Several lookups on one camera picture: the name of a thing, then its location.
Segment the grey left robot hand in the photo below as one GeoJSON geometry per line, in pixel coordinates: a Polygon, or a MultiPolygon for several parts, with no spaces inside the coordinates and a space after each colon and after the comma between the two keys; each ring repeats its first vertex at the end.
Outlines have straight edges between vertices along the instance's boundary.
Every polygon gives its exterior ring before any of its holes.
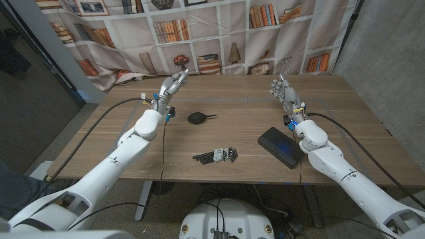
{"type": "Polygon", "coordinates": [[[164,79],[157,97],[152,103],[152,107],[155,111],[165,115],[168,103],[170,102],[172,96],[185,85],[188,75],[189,70],[185,69],[184,71],[177,72],[174,75],[164,79]]]}

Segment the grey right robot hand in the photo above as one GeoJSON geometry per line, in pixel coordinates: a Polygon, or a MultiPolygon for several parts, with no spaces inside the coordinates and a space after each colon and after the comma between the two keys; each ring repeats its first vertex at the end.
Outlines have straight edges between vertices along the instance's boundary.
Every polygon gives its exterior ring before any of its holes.
{"type": "Polygon", "coordinates": [[[290,85],[285,75],[280,74],[277,80],[272,81],[269,93],[282,104],[286,115],[293,124],[297,125],[306,120],[305,103],[290,85]]]}

